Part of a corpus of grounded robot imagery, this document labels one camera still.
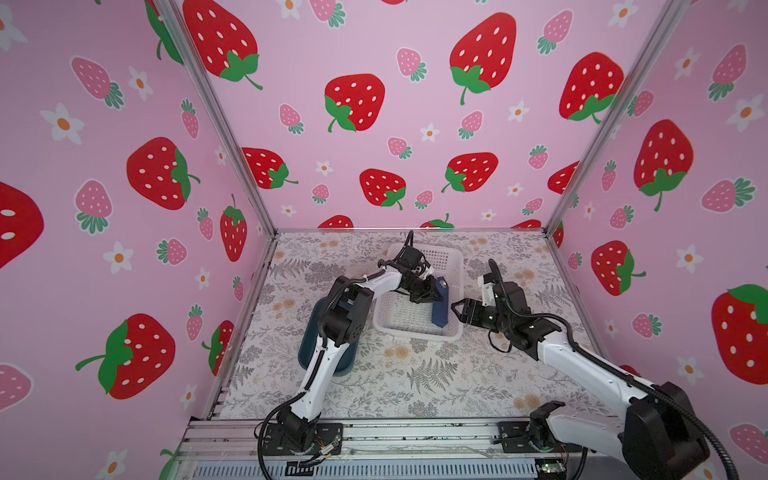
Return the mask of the dark blue paper napkin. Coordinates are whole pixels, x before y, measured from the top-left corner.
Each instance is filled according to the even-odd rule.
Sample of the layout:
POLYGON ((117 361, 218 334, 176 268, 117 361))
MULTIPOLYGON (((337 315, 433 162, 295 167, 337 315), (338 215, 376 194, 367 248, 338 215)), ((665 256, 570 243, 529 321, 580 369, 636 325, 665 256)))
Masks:
POLYGON ((434 287, 431 322, 439 328, 444 328, 449 322, 449 285, 443 277, 437 277, 434 287))

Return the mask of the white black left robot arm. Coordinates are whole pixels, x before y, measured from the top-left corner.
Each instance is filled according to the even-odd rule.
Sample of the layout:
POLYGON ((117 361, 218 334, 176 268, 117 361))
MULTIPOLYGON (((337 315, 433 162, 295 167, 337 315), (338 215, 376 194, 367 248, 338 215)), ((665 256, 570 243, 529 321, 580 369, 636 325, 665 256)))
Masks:
POLYGON ((359 340, 373 303, 390 292, 416 305, 432 307, 434 318, 446 320, 449 286, 437 277, 424 254, 406 243, 391 260, 360 278, 338 277, 319 310, 317 336, 298 393, 270 411, 257 434, 257 453, 286 446, 304 453, 313 448, 326 393, 343 355, 359 340))

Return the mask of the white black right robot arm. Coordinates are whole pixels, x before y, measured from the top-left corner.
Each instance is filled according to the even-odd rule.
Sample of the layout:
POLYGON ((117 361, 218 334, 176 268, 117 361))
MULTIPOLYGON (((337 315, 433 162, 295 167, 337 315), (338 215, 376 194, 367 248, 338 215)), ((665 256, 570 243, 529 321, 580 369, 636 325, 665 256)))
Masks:
POLYGON ((484 277, 482 297, 451 305, 464 324, 501 333, 519 350, 568 376, 609 408, 586 418, 551 402, 532 416, 546 441, 575 444, 623 461, 640 479, 682 479, 717 455, 729 479, 739 476, 723 442, 694 413, 677 385, 634 376, 584 349, 572 325, 552 313, 534 313, 513 282, 484 277))

